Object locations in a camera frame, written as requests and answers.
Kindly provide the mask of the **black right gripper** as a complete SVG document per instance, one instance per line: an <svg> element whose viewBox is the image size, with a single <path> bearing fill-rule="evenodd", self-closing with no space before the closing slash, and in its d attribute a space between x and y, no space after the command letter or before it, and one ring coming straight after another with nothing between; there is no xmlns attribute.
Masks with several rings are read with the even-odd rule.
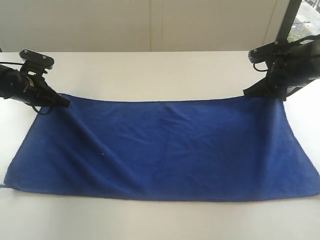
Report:
<svg viewBox="0 0 320 240"><path fill-rule="evenodd" d="M244 89L248 98L286 99L320 77L320 41L291 47L277 57L271 73Z"/></svg>

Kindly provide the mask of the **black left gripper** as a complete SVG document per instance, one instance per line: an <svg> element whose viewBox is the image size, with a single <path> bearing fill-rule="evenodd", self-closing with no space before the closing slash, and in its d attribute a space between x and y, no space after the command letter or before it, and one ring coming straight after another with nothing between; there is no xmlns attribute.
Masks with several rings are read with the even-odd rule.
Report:
<svg viewBox="0 0 320 240"><path fill-rule="evenodd" d="M68 108L70 105L70 100L52 90L43 77L22 74L5 65L0 66L0 97L23 102L26 105L62 108Z"/></svg>

